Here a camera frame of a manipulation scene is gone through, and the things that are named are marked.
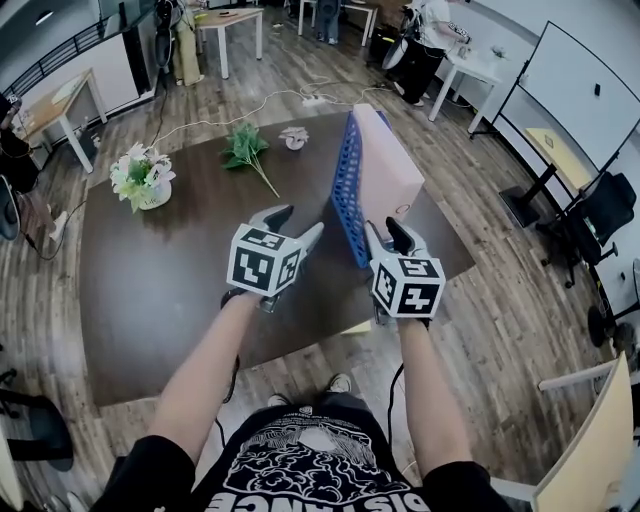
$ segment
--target blue basket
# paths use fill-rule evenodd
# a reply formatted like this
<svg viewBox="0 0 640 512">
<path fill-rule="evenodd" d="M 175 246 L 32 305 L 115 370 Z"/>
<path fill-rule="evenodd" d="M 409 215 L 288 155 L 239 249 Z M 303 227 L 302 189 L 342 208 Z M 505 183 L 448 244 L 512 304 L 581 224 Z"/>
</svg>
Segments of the blue basket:
<svg viewBox="0 0 640 512">
<path fill-rule="evenodd" d="M 382 120 L 389 126 L 389 121 L 382 112 L 378 112 Z M 342 147 L 338 156 L 336 174 L 333 178 L 331 200 L 338 212 L 349 245 L 360 268 L 369 266 L 367 241 L 364 233 L 364 217 L 360 208 L 360 161 L 362 159 L 362 139 L 353 112 L 349 112 L 347 126 L 342 139 Z"/>
</svg>

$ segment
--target staircase railing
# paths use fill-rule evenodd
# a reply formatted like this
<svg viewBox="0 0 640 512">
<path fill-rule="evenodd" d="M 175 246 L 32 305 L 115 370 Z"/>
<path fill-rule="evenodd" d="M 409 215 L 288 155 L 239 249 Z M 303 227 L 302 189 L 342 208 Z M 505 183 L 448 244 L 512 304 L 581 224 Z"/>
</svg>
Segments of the staircase railing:
<svg viewBox="0 0 640 512">
<path fill-rule="evenodd" d="M 20 75 L 20 77 L 4 91 L 4 96 L 10 94 L 23 96 L 29 89 L 44 80 L 45 77 L 55 70 L 61 68 L 70 60 L 75 59 L 81 53 L 100 44 L 105 39 L 106 26 L 107 20 L 100 20 L 98 23 L 91 25 L 82 32 L 78 32 L 75 36 L 51 50 Z"/>
</svg>

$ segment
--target wood plank flooring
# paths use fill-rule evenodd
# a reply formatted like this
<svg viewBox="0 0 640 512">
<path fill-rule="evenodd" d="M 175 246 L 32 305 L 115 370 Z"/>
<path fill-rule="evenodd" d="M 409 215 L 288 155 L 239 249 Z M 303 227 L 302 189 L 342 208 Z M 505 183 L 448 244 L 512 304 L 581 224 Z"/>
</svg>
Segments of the wood plank flooring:
<svg viewBox="0 0 640 512">
<path fill-rule="evenodd" d="M 284 22 L 276 30 L 272 24 Z M 185 123 L 206 119 L 228 122 L 261 106 L 266 95 L 295 90 L 308 82 L 338 83 L 321 88 L 343 103 L 361 98 L 361 90 L 380 80 L 365 67 L 361 35 L 343 29 L 337 47 L 319 45 L 305 27 L 298 37 L 280 11 L 268 10 L 264 58 L 254 54 L 253 25 L 227 30 L 230 78 L 220 78 L 217 43 L 210 38 L 201 57 L 205 80 L 191 87 L 168 86 L 160 136 Z M 71 210 L 89 187 L 108 178 L 109 165 L 133 143 L 150 143 L 158 129 L 163 101 L 156 99 L 110 120 L 102 135 L 96 170 L 86 175 L 68 146 L 60 148 L 41 178 L 54 207 Z M 431 86 L 431 95 L 437 85 Z M 594 396 L 589 385 L 541 394 L 542 378 L 575 371 L 601 361 L 586 332 L 586 310 L 595 292 L 586 272 L 565 290 L 563 269 L 543 269 L 543 240 L 514 226 L 498 191 L 530 179 L 499 141 L 471 142 L 468 109 L 445 103 L 435 123 L 424 109 L 407 106 L 388 91 L 365 93 L 385 112 L 394 132 L 424 173 L 425 187 L 458 232 L 477 265 L 447 284 L 432 335 L 455 394 L 469 423 L 476 459 L 499 477 L 537 483 L 553 465 L 586 417 Z M 249 120 L 259 125 L 314 114 L 344 111 L 348 105 L 305 108 L 293 93 L 272 96 Z M 228 133 L 229 126 L 199 124 L 175 132 L 158 148 L 170 152 Z M 548 205 L 538 202 L 541 210 Z M 46 463 L 20 463 L 26 493 L 38 504 L 50 494 L 73 491 L 92 503 L 106 483 L 117 455 L 126 454 L 144 435 L 155 400 L 98 410 L 90 395 L 80 329 L 79 255 L 83 209 L 71 220 L 64 245 L 52 262 L 40 260 L 22 240 L 0 244 L 0 343 L 2 366 L 15 366 L 14 389 L 49 396 L 72 432 L 76 463 L 57 473 Z M 53 244 L 42 230 L 36 243 L 46 254 Z M 350 373 L 376 418 L 384 422 L 388 386 L 400 363 L 395 334 L 376 328 L 366 335 L 327 340 L 262 366 L 243 371 L 232 401 L 220 420 L 231 433 L 277 391 L 292 397 L 321 390 L 338 371 Z M 402 381 L 394 410 L 394 452 L 404 469 L 413 461 L 405 424 Z M 24 430 L 24 421 L 10 428 Z M 198 468 L 202 475 L 220 449 L 212 431 Z M 415 466 L 407 475 L 415 478 Z"/>
</svg>

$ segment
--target dark wooden tabletop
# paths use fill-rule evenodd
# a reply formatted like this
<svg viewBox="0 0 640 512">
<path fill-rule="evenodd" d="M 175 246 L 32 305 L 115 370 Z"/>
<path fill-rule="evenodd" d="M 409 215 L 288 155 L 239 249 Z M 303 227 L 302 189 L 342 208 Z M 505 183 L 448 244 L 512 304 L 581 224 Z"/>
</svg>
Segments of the dark wooden tabletop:
<svg viewBox="0 0 640 512">
<path fill-rule="evenodd" d="M 293 204 L 282 233 L 297 236 L 318 221 L 325 231 L 304 272 L 273 314 L 258 312 L 241 360 L 250 367 L 317 343 L 373 316 L 369 272 L 355 264 L 329 195 L 347 114 L 266 126 L 271 148 L 261 163 L 281 195 L 257 173 L 222 169 L 225 138 L 170 155 L 177 177 L 169 202 L 131 213 L 110 183 L 89 191 L 82 234 L 82 333 L 98 406 L 159 394 L 200 341 L 229 289 L 230 242 L 257 211 Z M 278 139 L 287 126 L 304 126 L 299 152 Z M 448 279 L 474 261 L 426 192 L 407 222 L 441 258 Z"/>
</svg>

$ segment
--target pink box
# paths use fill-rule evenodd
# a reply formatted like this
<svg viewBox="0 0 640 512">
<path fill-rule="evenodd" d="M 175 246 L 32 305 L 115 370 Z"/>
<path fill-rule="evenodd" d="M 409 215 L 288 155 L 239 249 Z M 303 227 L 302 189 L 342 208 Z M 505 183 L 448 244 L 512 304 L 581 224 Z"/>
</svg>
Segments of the pink box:
<svg viewBox="0 0 640 512">
<path fill-rule="evenodd" d="M 387 217 L 404 219 L 424 183 L 422 174 L 400 141 L 371 105 L 353 114 L 362 138 L 360 208 L 380 236 L 390 238 Z"/>
</svg>

